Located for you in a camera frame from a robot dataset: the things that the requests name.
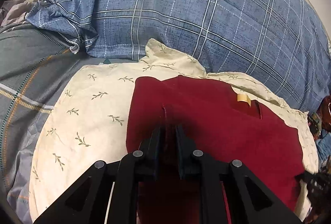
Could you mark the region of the blue plaid quilt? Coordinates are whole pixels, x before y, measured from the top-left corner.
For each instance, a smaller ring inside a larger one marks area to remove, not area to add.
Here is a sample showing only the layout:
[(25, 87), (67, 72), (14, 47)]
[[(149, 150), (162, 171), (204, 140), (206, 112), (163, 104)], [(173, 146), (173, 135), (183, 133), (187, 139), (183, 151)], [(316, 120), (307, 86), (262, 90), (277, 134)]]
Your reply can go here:
[(330, 94), (329, 37), (306, 0), (45, 0), (28, 21), (96, 58), (136, 61), (156, 39), (303, 111)]

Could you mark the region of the red sweater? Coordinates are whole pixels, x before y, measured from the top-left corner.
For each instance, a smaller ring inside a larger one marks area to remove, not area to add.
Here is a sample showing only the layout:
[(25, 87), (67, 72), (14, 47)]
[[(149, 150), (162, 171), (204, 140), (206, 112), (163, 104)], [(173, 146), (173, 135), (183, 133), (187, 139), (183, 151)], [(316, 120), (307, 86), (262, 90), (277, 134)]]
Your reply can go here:
[(273, 223), (299, 223), (294, 209), (303, 172), (303, 152), (296, 128), (257, 101), (239, 102), (225, 82), (178, 76), (135, 82), (128, 117), (128, 152), (151, 137), (158, 126), (181, 125), (197, 149), (215, 160), (242, 161), (287, 207)]

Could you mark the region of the light blue garment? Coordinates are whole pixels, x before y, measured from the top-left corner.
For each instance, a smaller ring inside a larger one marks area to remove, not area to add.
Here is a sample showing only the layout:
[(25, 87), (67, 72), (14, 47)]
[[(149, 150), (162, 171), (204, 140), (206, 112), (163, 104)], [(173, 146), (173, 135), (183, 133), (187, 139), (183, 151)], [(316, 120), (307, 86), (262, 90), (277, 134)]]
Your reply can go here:
[(320, 138), (315, 142), (318, 152), (318, 165), (319, 170), (326, 164), (328, 157), (331, 152), (331, 136), (330, 132), (325, 131), (324, 129), (321, 131)]

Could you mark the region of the cream leaf-print pillow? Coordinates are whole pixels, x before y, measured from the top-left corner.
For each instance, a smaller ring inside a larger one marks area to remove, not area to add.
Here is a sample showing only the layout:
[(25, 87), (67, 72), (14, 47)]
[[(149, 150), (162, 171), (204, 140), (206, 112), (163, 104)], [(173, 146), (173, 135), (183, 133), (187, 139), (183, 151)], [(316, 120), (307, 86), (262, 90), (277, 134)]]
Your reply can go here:
[(307, 126), (307, 113), (290, 108), (283, 98), (253, 77), (238, 72), (207, 73), (192, 56), (151, 39), (146, 55), (135, 63), (85, 65), (69, 81), (48, 116), (32, 157), (29, 209), (36, 220), (97, 160), (113, 162), (126, 153), (126, 130), (135, 81), (161, 81), (179, 75), (229, 83), (267, 106), (296, 128), (303, 166), (318, 171), (318, 153)]

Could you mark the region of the grey crumpled cloth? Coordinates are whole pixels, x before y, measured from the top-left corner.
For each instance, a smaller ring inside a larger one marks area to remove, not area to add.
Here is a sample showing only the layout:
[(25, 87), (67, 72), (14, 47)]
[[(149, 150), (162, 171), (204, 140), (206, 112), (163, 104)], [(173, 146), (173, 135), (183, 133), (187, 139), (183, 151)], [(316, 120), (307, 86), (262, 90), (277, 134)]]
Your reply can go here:
[(5, 1), (1, 6), (1, 27), (24, 22), (34, 5), (34, 2), (26, 0)]

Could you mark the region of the dark red plastic bag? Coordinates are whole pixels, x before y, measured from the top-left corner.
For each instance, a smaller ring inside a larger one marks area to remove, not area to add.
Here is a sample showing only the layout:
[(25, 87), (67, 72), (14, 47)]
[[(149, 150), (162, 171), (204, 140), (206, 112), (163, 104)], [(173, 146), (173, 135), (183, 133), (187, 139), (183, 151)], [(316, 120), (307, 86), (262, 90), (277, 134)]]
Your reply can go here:
[(322, 129), (324, 129), (329, 133), (331, 131), (330, 102), (331, 102), (331, 96), (330, 95), (325, 96), (321, 101), (320, 106), (317, 110), (317, 114), (321, 119)]

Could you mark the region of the grey-blue striped bed sheet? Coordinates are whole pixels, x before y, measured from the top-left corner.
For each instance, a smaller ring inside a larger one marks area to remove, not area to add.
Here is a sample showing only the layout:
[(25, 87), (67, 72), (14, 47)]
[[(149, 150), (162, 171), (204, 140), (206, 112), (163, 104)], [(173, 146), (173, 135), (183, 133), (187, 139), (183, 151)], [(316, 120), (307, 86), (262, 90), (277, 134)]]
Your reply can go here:
[(71, 77), (92, 58), (61, 36), (26, 23), (1, 29), (1, 196), (31, 223), (29, 181), (43, 125)]

